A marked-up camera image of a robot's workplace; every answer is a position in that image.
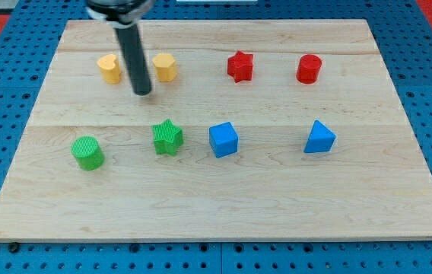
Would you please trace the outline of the black silver robot end flange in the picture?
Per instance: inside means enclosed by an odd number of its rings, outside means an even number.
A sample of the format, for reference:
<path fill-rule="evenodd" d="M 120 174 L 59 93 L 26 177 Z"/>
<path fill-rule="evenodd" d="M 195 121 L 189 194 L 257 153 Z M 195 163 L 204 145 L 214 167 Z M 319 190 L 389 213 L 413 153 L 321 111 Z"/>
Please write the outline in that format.
<path fill-rule="evenodd" d="M 132 26 L 154 6 L 154 0 L 86 0 L 91 18 L 112 26 Z"/>

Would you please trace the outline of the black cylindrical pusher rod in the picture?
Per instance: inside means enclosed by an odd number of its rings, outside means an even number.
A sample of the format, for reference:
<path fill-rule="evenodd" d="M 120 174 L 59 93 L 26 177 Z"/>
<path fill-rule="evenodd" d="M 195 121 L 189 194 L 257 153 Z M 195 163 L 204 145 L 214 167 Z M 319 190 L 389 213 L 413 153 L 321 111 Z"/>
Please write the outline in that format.
<path fill-rule="evenodd" d="M 133 22 L 128 27 L 116 28 L 115 32 L 133 93 L 138 96 L 148 95 L 152 91 L 152 85 L 138 25 Z"/>

